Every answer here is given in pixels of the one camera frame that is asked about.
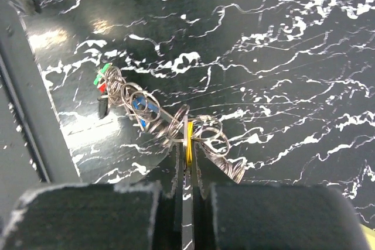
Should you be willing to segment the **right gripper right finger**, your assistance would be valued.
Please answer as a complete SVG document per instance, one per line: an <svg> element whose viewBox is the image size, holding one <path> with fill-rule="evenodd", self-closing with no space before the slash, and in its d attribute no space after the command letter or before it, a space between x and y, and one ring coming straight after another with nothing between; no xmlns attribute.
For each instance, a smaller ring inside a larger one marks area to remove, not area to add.
<svg viewBox="0 0 375 250"><path fill-rule="evenodd" d="M193 145L196 249L368 249L351 203L321 185L238 184Z"/></svg>

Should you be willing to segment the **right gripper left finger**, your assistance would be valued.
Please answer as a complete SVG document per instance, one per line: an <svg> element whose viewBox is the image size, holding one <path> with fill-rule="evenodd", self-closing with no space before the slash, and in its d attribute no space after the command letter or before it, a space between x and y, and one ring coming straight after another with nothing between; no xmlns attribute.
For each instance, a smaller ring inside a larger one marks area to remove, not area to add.
<svg viewBox="0 0 375 250"><path fill-rule="evenodd" d="M136 183L42 185L24 192L2 249L181 249L181 147Z"/></svg>

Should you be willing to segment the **yellow key tag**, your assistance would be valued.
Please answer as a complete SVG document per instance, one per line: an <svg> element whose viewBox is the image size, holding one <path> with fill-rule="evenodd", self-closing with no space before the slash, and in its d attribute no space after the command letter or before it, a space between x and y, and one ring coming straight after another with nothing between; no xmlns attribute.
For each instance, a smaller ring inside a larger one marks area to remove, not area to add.
<svg viewBox="0 0 375 250"><path fill-rule="evenodd" d="M186 131L186 164L190 166L193 161L193 153L192 153L192 135L193 135L193 122L187 122L187 131Z"/></svg>

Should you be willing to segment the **blue key tag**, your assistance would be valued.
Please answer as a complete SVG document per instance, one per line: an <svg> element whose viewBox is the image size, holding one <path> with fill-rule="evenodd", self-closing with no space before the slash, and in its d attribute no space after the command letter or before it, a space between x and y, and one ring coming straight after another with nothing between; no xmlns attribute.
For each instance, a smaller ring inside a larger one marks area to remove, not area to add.
<svg viewBox="0 0 375 250"><path fill-rule="evenodd" d="M159 107L145 97L135 97L132 101L132 108L142 129L146 129L149 123L156 121L160 117Z"/></svg>

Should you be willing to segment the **red key tag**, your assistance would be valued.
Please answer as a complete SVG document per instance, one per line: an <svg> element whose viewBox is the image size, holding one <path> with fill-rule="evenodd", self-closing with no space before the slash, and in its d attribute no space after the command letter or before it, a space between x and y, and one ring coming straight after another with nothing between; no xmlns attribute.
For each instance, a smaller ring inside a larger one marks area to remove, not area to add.
<svg viewBox="0 0 375 250"><path fill-rule="evenodd" d="M104 93L106 91L106 85L102 84L99 88L100 93Z"/></svg>

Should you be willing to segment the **green key tag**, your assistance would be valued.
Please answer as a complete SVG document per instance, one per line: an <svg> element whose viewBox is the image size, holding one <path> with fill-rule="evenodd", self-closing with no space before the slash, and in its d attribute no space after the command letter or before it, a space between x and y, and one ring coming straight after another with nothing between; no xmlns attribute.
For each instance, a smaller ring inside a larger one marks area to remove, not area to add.
<svg viewBox="0 0 375 250"><path fill-rule="evenodd" d="M98 86L100 80L104 77L105 72L111 66L112 66L112 63L106 63L101 69L97 70L97 75L96 75L96 78L95 78L95 80L93 82L93 84L95 86Z"/></svg>

